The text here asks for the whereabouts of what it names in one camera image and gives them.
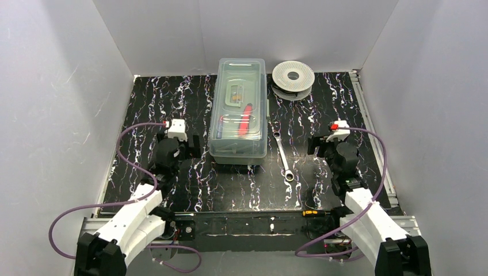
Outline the green plastic tool box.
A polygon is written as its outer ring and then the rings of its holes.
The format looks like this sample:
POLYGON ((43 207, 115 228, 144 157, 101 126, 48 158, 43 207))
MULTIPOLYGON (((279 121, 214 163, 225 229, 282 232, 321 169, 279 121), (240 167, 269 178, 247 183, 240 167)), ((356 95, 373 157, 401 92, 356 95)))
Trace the green plastic tool box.
POLYGON ((265 62, 263 59, 222 58, 215 84, 208 152, 218 164, 257 166, 267 154, 268 98, 265 62), (241 103, 232 103, 239 94, 241 103), (241 114, 253 104, 249 133, 237 134, 241 114), (222 138, 216 138, 217 124, 223 116, 222 138))

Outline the red black utility knife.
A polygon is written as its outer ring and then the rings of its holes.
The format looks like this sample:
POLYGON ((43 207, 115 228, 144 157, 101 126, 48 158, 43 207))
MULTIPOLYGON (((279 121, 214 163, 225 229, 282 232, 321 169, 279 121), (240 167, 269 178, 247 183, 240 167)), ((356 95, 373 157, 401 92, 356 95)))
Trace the red black utility knife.
POLYGON ((241 114, 241 119, 238 126, 237 134, 240 138, 246 137, 247 134, 249 133, 252 113, 253 113, 253 104, 248 103, 241 114))

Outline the blue handled screwdriver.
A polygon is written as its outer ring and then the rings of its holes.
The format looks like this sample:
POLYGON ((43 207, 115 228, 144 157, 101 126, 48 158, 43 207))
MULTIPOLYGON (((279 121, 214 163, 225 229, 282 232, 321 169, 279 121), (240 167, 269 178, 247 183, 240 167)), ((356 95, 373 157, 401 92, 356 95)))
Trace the blue handled screwdriver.
POLYGON ((220 117, 217 124, 216 138, 221 139, 223 133, 223 116, 220 117))

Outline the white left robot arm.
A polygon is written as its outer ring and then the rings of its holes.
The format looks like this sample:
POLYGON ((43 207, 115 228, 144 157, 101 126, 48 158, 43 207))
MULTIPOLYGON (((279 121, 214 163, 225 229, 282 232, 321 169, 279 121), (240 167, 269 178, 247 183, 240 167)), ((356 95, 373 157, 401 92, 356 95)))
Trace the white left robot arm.
POLYGON ((169 240, 166 249, 179 247, 175 213, 161 204, 177 183, 181 163, 201 157, 200 139, 187 134, 183 119, 161 127, 156 152, 129 203, 94 233, 78 239, 74 275, 126 275, 130 263, 156 239, 169 240))

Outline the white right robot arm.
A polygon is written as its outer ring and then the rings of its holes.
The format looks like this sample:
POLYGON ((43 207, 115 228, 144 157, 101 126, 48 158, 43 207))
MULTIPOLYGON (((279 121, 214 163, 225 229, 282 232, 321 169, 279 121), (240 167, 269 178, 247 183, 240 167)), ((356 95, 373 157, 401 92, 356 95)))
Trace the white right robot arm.
POLYGON ((375 194, 361 178, 357 169, 359 150, 348 142, 352 130, 345 120, 338 120, 330 124, 328 134, 308 139, 308 154, 325 159, 331 171, 334 194, 340 198, 342 206, 328 212, 334 228, 299 247, 295 255, 344 263, 345 255, 360 250, 373 265, 375 275, 432 275, 425 239, 409 234, 377 201, 386 173, 382 173, 375 194), (305 253, 309 246, 339 232, 348 237, 354 247, 343 252, 305 253))

